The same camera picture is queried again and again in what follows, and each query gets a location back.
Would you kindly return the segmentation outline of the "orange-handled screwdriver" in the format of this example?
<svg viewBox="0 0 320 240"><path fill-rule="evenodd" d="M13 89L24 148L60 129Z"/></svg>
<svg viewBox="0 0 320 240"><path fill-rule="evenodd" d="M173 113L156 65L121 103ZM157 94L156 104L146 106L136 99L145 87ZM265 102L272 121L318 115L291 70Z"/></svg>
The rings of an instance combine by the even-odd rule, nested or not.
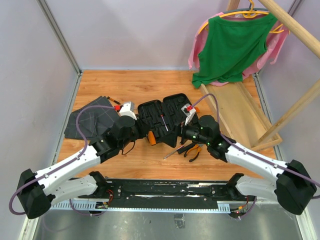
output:
<svg viewBox="0 0 320 240"><path fill-rule="evenodd" d="M156 138L155 138L155 135L154 133L150 130L147 134L147 139L150 143L151 146L154 146L157 144L157 141L156 141Z"/></svg>

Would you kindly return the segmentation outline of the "black-handled screwdriver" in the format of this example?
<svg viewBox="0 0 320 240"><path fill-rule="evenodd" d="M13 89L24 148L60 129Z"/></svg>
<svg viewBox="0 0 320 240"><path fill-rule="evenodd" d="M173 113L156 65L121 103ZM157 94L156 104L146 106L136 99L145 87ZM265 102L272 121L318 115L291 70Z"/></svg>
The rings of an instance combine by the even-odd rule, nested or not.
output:
<svg viewBox="0 0 320 240"><path fill-rule="evenodd" d="M165 127L166 131L168 132L169 129L168 129L168 127L167 127L167 124L166 124L166 122L165 122L165 119L164 119L164 115L163 115L163 114L161 114L161 119L162 119L162 121L163 121L163 124L164 124L164 127Z"/></svg>

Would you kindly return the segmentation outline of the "black plastic tool case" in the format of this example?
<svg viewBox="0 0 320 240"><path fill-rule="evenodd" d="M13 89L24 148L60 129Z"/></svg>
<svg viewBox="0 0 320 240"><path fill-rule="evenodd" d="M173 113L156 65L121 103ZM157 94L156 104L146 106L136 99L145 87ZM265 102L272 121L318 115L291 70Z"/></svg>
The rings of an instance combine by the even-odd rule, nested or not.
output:
<svg viewBox="0 0 320 240"><path fill-rule="evenodd" d="M191 102L187 95L178 93L164 97L163 100L156 99L142 103L137 107L138 116L149 126L149 131L153 132L156 144L164 143L172 148L176 147L178 138L181 138L181 123L186 119L181 110L184 105L191 105ZM164 117L168 132L161 115ZM197 124L198 120L195 114L191 124Z"/></svg>

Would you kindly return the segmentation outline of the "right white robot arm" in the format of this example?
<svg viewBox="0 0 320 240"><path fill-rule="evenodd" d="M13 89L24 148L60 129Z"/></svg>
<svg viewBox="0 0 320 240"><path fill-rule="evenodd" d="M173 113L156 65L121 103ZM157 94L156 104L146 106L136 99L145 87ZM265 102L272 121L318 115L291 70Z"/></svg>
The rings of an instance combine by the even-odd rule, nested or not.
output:
<svg viewBox="0 0 320 240"><path fill-rule="evenodd" d="M219 123L211 115L200 117L197 126L190 125L196 113L190 104L184 105L181 112L186 116L181 127L183 140L203 145L213 158L241 166L260 176L252 178L242 173L235 174L226 188L230 199L238 200L242 196L270 199L288 212L301 215L315 197L316 182L301 162L272 159L246 148L223 135Z"/></svg>

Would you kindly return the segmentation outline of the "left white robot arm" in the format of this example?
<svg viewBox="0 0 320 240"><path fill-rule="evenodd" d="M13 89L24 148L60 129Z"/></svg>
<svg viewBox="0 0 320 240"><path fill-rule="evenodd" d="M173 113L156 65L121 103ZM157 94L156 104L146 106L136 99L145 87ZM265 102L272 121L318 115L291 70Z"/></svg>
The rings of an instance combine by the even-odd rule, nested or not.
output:
<svg viewBox="0 0 320 240"><path fill-rule="evenodd" d="M20 174L11 199L18 198L22 215L36 219L65 200L90 195L101 198L107 193L106 180L99 172L77 179L74 176L117 156L129 143L144 137L133 102L115 109L120 117L112 127L91 141L85 140L80 151L45 169L36 172L27 169Z"/></svg>

